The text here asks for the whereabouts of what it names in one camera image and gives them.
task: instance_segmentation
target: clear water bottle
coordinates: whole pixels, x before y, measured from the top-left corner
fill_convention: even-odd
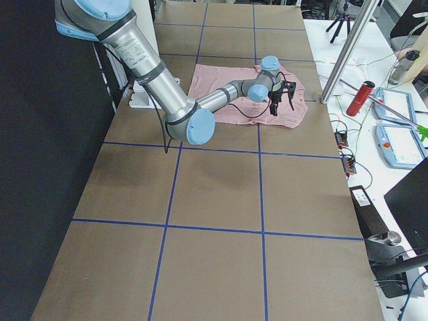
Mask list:
[[[411,50],[407,52],[406,56],[401,59],[399,66],[395,68],[393,74],[388,80],[388,83],[391,85],[398,85],[403,80],[403,76],[409,71],[415,60],[419,58],[419,54],[419,50]]]

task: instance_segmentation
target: black monitor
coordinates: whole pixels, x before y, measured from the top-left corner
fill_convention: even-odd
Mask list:
[[[415,253],[428,251],[428,158],[399,181],[385,201]]]

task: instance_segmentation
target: tripod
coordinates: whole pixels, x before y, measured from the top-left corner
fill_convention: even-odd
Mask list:
[[[339,15],[336,20],[333,21],[333,23],[330,25],[330,27],[327,28],[326,32],[329,32],[333,26],[339,22],[339,25],[336,28],[336,31],[334,32],[333,38],[330,40],[330,43],[333,43],[336,37],[340,33],[340,28],[342,28],[343,22],[346,20],[346,30],[348,32],[348,35],[350,33],[350,18],[348,14],[348,3],[345,1],[345,4],[343,5],[344,12]]]

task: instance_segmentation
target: white table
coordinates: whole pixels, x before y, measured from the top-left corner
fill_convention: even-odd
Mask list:
[[[326,28],[331,23],[332,21],[305,20],[305,26],[308,32],[312,53],[317,63],[318,73],[323,76],[326,76],[331,72],[333,63],[337,60],[340,50],[346,41],[346,27],[344,26],[334,43],[330,44],[330,39],[336,29],[335,26],[329,33],[326,33]],[[351,60],[348,63],[348,67],[345,69],[342,79],[356,88],[360,88],[361,84],[365,80],[374,82],[377,87],[381,84],[385,87],[387,85],[385,78],[391,66],[395,62],[396,58],[376,23],[369,23],[351,57]],[[403,84],[397,87],[397,89],[411,93],[416,110],[427,110],[411,82]],[[359,125],[345,118],[340,110],[340,105],[342,105],[343,111],[348,108],[353,99],[353,95],[351,93],[354,94],[354,91],[350,88],[343,88],[339,97],[336,98],[336,96],[333,96],[329,100],[328,111],[331,113],[331,120],[339,119],[346,123],[348,129],[359,129]],[[363,121],[369,106],[370,102],[366,102],[360,113],[354,117],[357,122],[361,123]],[[387,166],[375,141],[374,128],[379,122],[380,121],[376,118],[373,110],[368,111],[368,116],[364,121],[362,130],[360,131],[360,137],[358,139],[356,160],[367,167],[373,175],[372,185],[366,191],[383,218],[385,224],[391,231],[396,231],[403,235],[391,215],[383,195],[397,184],[409,171],[392,169]],[[428,125],[428,116],[417,114],[417,122],[425,126]],[[336,126],[338,126],[339,130],[344,129],[342,124],[338,125],[337,122],[333,122],[333,129],[335,129]],[[356,150],[357,135],[357,132],[348,133],[348,143],[350,145],[350,149],[354,152]],[[357,175],[353,175],[349,178],[348,185],[350,187],[357,185],[362,185],[363,187],[367,186],[370,183],[370,176],[360,166],[357,165],[356,169]],[[401,245],[405,249],[411,249],[411,246],[406,239],[402,241]],[[408,254],[409,256],[415,255],[412,251],[408,252]],[[406,297],[401,296],[398,298],[388,299],[384,296],[381,289],[378,289],[378,294],[385,321],[396,321],[397,316],[399,315],[399,309],[403,306]],[[425,291],[424,298],[411,299],[403,320],[428,320],[428,291]]]

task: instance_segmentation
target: black curtain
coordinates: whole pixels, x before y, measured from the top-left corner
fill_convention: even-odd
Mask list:
[[[93,44],[57,33],[53,0],[0,8],[0,319],[29,320],[114,112]]]

